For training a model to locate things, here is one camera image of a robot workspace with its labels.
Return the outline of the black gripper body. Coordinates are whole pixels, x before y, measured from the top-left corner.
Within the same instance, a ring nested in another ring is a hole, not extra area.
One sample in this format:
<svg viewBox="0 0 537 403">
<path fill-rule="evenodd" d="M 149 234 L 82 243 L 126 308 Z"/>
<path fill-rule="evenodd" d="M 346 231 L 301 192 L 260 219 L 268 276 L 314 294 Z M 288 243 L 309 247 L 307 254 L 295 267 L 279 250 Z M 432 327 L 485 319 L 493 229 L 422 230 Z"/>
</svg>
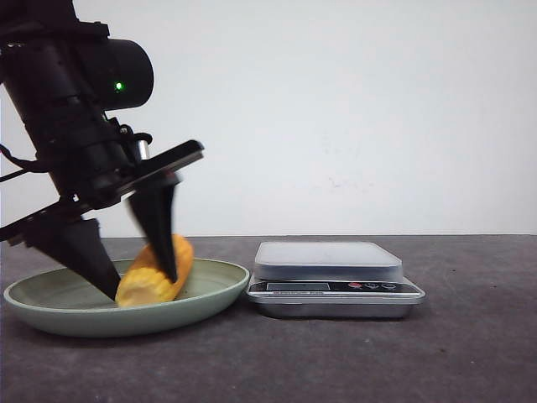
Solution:
<svg viewBox="0 0 537 403">
<path fill-rule="evenodd" d="M 112 119 L 100 128 L 60 136 L 47 133 L 39 141 L 46 148 L 34 160 L 15 157 L 7 147 L 1 154 L 17 171 L 2 181 L 28 173 L 46 173 L 57 185 L 60 199 L 1 228 L 1 239 L 10 243 L 29 241 L 29 224 L 55 218 L 72 222 L 91 210 L 108 208 L 131 196 L 134 187 L 158 172 L 176 172 L 203 156 L 203 145 L 188 140 L 154 157 L 145 159 L 139 149 L 150 144 L 148 133 L 135 133 L 128 125 Z"/>
</svg>

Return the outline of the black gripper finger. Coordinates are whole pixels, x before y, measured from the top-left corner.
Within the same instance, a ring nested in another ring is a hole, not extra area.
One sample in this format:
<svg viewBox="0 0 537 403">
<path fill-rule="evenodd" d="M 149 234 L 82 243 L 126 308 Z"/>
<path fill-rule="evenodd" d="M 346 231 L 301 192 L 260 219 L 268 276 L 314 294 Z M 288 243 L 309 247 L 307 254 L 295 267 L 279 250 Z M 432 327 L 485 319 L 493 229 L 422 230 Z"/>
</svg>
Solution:
<svg viewBox="0 0 537 403">
<path fill-rule="evenodd" d="M 171 282 L 178 280 L 172 240 L 172 207 L 175 187 L 179 183 L 174 172 L 158 172 L 140 181 L 128 197 L 133 217 L 149 242 L 159 267 Z"/>
<path fill-rule="evenodd" d="M 115 299 L 120 276 L 101 242 L 97 220 L 36 220 L 29 224 L 29 245 Z"/>
</svg>

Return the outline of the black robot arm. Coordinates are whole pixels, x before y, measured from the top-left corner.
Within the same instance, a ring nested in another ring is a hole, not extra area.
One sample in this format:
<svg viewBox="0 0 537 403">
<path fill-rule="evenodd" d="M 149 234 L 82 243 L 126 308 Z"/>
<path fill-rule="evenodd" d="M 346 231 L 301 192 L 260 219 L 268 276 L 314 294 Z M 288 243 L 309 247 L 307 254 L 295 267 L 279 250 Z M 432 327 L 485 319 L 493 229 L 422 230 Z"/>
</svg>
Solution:
<svg viewBox="0 0 537 403">
<path fill-rule="evenodd" d="M 203 147 L 190 140 L 145 158 L 140 146 L 150 135 L 107 116 L 150 98 L 154 71 L 143 48 L 113 39 L 103 23 L 80 21 L 70 1 L 4 1 L 1 83 L 36 152 L 33 160 L 14 160 L 18 173 L 48 174 L 59 195 L 56 203 L 2 227 L 2 240 L 37 249 L 114 297 L 118 273 L 98 222 L 84 214 L 126 197 L 160 268 L 177 280 L 171 235 L 176 173 L 198 160 Z"/>
</svg>

